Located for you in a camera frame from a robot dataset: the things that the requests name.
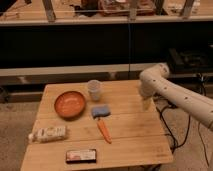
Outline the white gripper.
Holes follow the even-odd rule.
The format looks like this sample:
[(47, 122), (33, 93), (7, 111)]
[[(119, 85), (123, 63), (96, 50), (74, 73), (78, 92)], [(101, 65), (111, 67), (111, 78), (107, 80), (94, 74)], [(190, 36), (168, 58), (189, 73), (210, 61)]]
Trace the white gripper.
[(148, 85), (143, 83), (140, 84), (139, 87), (140, 95), (144, 98), (143, 102), (143, 111), (147, 111), (151, 105), (151, 97), (154, 94), (154, 90), (150, 88)]

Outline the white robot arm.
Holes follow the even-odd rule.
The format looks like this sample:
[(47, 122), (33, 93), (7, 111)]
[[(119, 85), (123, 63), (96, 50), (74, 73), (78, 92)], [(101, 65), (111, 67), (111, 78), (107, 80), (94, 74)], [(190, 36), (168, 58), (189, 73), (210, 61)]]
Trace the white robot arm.
[(164, 63), (143, 70), (139, 75), (142, 97), (148, 99), (158, 93), (213, 132), (213, 99), (168, 81), (169, 74)]

